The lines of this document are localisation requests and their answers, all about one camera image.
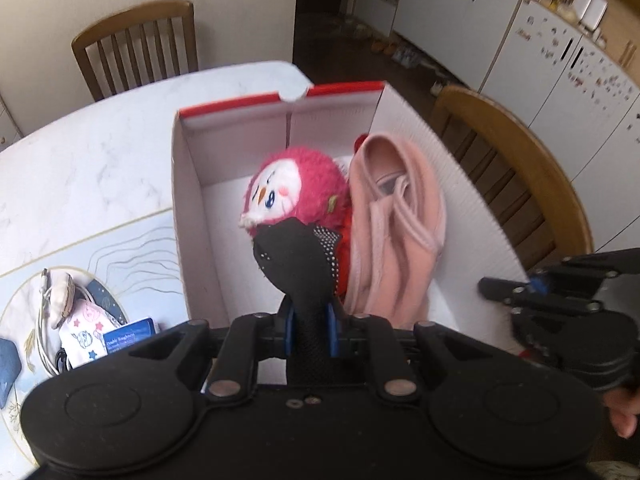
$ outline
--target embroidered eye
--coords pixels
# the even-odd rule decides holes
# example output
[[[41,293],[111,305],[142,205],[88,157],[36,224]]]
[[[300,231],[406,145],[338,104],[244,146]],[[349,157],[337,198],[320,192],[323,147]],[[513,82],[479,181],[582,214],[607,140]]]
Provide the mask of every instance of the embroidered eye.
[[[273,203],[274,203],[275,201],[276,201],[276,194],[275,194],[273,191],[271,191],[271,192],[269,193],[268,198],[267,198],[267,202],[265,202],[265,203],[264,203],[264,206],[265,206],[267,209],[271,209],[271,207],[273,206]]]

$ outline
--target cable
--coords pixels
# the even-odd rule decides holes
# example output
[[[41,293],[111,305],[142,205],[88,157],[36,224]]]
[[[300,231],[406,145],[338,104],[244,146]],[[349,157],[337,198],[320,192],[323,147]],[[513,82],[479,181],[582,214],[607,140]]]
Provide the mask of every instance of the cable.
[[[47,305],[50,304],[49,298],[50,298],[51,289],[52,289],[52,286],[49,286],[49,271],[47,269],[44,269],[42,271],[41,277],[42,277],[42,282],[40,285],[40,290],[42,291],[42,302],[40,304],[40,309],[38,310],[38,320],[36,322],[36,346],[38,348],[38,355],[40,357],[40,361],[42,362],[42,365],[44,366],[45,371],[47,372],[47,374],[53,377],[60,374],[60,370],[58,369],[58,366],[57,366],[58,354],[60,354],[60,351],[58,351],[58,353],[56,354],[56,363],[54,364],[49,358],[49,355],[47,354],[47,346],[45,345],[45,341],[44,341],[45,334],[47,332],[47,327],[44,319],[44,311]],[[88,290],[86,290],[86,288],[84,288],[84,286],[78,285],[77,283],[74,282],[74,289],[78,290],[87,301],[90,301],[91,303],[95,303],[94,297],[89,293]],[[66,362],[65,366],[67,367],[67,369],[69,369],[68,366],[70,365],[70,363],[68,363],[68,360],[66,359],[66,352],[65,352],[65,362]]]

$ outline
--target blue gripper part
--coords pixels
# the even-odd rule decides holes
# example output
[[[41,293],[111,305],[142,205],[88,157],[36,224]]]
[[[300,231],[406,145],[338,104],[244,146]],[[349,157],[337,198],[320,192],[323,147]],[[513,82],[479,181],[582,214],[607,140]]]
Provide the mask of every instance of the blue gripper part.
[[[287,312],[287,321],[284,327],[284,353],[287,357],[293,352],[293,306]]]
[[[549,287],[546,284],[546,281],[542,278],[533,276],[529,281],[529,285],[532,286],[533,290],[543,296],[546,296],[549,293]]]
[[[329,355],[338,357],[338,320],[335,318],[334,306],[326,306],[326,324],[329,336]]]

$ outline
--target chair backrest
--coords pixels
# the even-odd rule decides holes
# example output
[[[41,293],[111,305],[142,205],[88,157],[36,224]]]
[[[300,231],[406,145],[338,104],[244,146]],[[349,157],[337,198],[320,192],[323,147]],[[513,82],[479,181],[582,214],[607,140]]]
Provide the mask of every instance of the chair backrest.
[[[113,49],[113,57],[118,69],[118,74],[120,75],[122,89],[129,90],[130,85],[143,85],[143,79],[140,76],[140,69],[138,68],[136,49],[134,48],[134,40],[132,39],[131,30],[134,31],[135,36],[140,36],[140,47],[142,48],[142,57],[144,59],[148,81],[154,82],[157,79],[167,78],[164,50],[162,49],[162,39],[160,35],[160,25],[158,23],[160,21],[166,22],[169,51],[171,54],[172,65],[174,67],[174,75],[180,75],[180,63],[178,59],[178,49],[175,42],[172,18],[181,18],[182,20],[182,34],[184,36],[187,70],[188,72],[196,72],[198,70],[198,56],[196,53],[193,4],[188,0],[155,0],[140,4],[98,20],[98,22],[87,27],[76,36],[76,38],[71,42],[71,49],[76,56],[76,61],[78,62],[80,71],[84,76],[84,80],[86,81],[94,100],[99,101],[100,99],[104,99],[104,93],[100,88],[94,68],[92,67],[86,51],[87,47],[94,43],[97,45],[100,63],[102,65],[102,70],[104,71],[104,78],[109,86],[111,95],[115,95],[117,93],[116,85],[114,83],[113,76],[111,75],[111,69],[107,60],[107,54],[105,53],[104,45],[102,44],[102,40],[109,37],[111,38],[111,46],[108,46],[108,48]],[[145,28],[145,23],[149,24],[153,31],[156,56],[158,58],[157,66],[159,68],[160,77],[158,77],[157,74],[154,74],[149,46],[146,40],[148,28]],[[125,45],[127,55],[129,57],[130,70],[126,70],[123,55],[120,52],[120,49],[124,49]],[[127,72],[132,75],[133,81],[130,81],[127,78]]]
[[[582,205],[548,149],[509,111],[459,86],[431,127],[484,197],[525,269],[593,252]]]

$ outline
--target dark floor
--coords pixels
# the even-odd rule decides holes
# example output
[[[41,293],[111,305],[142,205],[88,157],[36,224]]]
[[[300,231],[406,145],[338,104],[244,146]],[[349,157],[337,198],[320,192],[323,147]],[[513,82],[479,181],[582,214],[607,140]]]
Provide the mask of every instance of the dark floor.
[[[373,38],[356,31],[354,23],[323,14],[296,17],[293,63],[314,84],[348,81],[388,81],[428,120],[435,102],[429,90],[436,74],[422,66],[404,68],[385,54],[371,51]]]

